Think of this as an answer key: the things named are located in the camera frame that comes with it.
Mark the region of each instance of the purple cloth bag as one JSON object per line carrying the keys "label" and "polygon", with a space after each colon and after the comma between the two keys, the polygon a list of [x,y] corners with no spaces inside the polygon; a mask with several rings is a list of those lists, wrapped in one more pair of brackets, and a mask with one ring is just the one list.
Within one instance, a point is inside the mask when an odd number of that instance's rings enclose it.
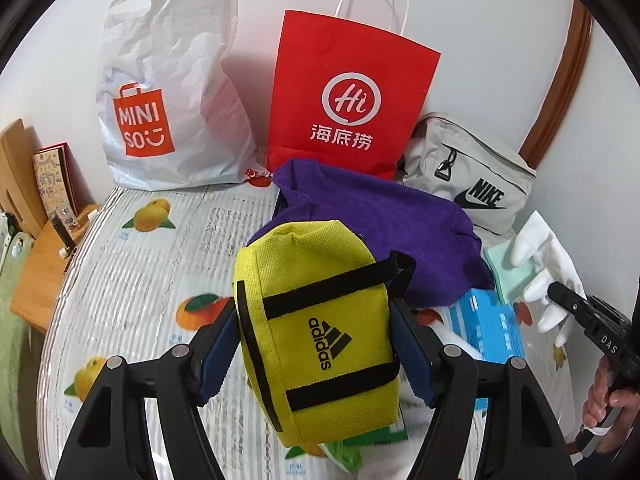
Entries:
{"label": "purple cloth bag", "polygon": [[471,220],[455,203],[354,171],[292,159],[273,181],[288,207],[252,238],[287,222],[339,220],[364,237],[377,261],[396,250],[417,269],[405,295],[410,308],[446,306],[470,288],[494,288]]}

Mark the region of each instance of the waist bag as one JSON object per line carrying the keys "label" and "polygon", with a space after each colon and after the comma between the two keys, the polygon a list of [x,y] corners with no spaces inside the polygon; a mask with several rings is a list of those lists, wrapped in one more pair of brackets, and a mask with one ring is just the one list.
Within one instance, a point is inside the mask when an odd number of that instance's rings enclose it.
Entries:
{"label": "waist bag", "polygon": [[439,112],[418,122],[404,160],[406,186],[452,200],[475,225],[498,235],[513,225],[536,179],[509,146]]}
{"label": "waist bag", "polygon": [[339,221],[283,224],[239,251],[242,356],[284,446],[395,423],[388,298],[402,296],[414,270],[415,260],[395,251],[376,262]]}

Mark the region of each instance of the yellow bag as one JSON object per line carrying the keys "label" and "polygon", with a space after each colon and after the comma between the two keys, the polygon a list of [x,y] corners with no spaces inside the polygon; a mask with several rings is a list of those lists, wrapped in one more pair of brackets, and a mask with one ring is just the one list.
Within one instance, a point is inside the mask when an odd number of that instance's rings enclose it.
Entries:
{"label": "yellow bag", "polygon": [[284,446],[396,421],[399,363],[384,283],[399,274],[408,283],[398,256],[415,269],[394,251],[376,263],[339,221],[283,224],[239,251],[234,295],[244,364]]}

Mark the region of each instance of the wooden desk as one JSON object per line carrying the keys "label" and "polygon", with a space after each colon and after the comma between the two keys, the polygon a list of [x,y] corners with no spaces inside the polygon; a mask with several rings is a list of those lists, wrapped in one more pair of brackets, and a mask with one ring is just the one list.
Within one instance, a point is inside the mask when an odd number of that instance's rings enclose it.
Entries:
{"label": "wooden desk", "polygon": [[[72,233],[74,241],[77,242],[88,227],[87,214],[98,208],[98,205],[92,204],[82,210],[78,219],[82,228]],[[31,248],[11,301],[11,312],[42,333],[49,327],[53,306],[64,278],[63,272],[68,260],[63,260],[58,254],[63,245],[53,225],[47,221]]]}

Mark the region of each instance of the metal screw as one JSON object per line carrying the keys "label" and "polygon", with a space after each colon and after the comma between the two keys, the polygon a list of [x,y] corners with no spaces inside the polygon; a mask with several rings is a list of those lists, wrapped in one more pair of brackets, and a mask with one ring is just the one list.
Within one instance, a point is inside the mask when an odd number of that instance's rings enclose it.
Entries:
{"label": "metal screw", "polygon": [[171,355],[174,357],[184,357],[189,353],[188,345],[176,345],[171,348]]}
{"label": "metal screw", "polygon": [[109,360],[107,361],[107,368],[111,370],[115,370],[121,364],[122,364],[122,357],[120,357],[119,355],[114,355],[113,357],[110,357]]}
{"label": "metal screw", "polygon": [[524,370],[527,367],[527,362],[522,357],[512,357],[511,366],[517,370]]}
{"label": "metal screw", "polygon": [[462,355],[462,350],[456,345],[446,345],[444,347],[444,353],[449,357],[460,357]]}

